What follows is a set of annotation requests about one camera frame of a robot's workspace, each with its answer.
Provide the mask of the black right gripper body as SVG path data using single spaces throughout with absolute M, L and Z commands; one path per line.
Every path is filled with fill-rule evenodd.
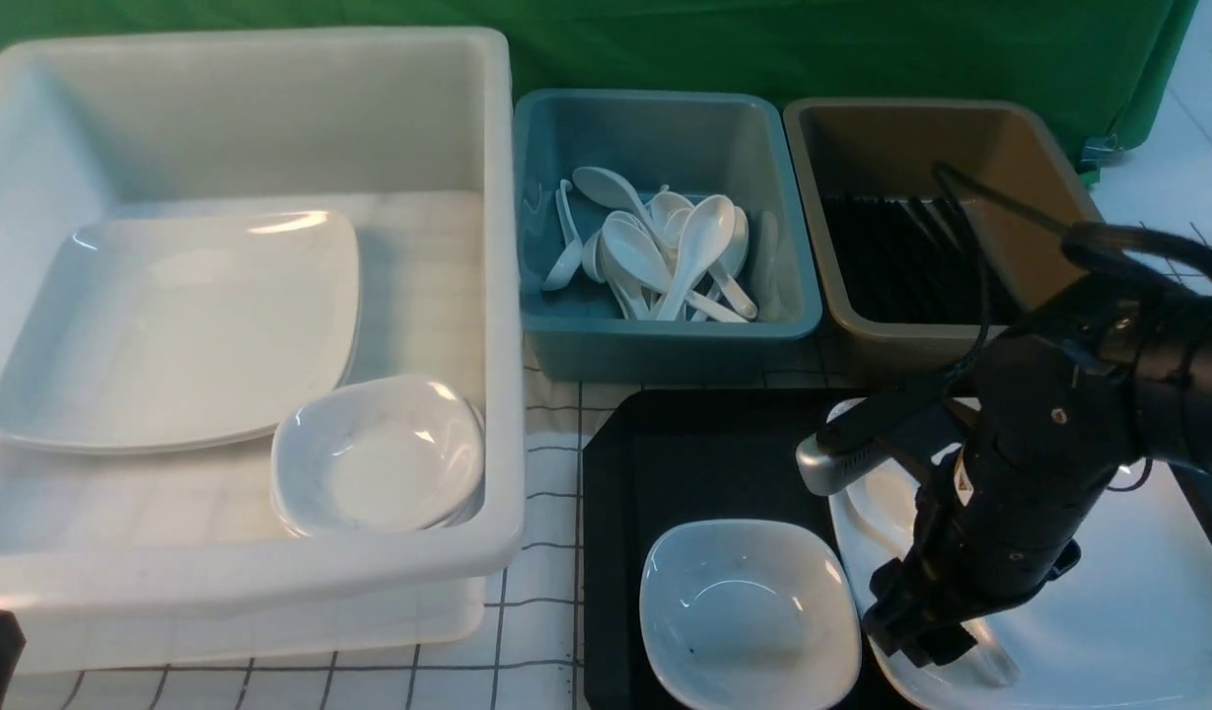
M 917 517 L 904 557 L 873 572 L 863 625 L 917 668 L 965 655 L 966 622 L 1071 569 L 1074 536 L 1116 468 L 1147 454 L 1130 424 L 911 424 L 871 443 L 917 480 Z

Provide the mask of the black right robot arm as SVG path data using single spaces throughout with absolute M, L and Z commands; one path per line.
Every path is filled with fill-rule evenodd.
M 911 545 L 871 572 L 862 620 L 884 655 L 951 664 L 974 647 L 966 622 L 1074 569 L 1076 532 L 1120 466 L 1212 475 L 1212 248 L 1074 222 L 1060 251 L 1084 277 L 983 347 L 978 407 L 913 380 L 857 408 L 917 481 Z

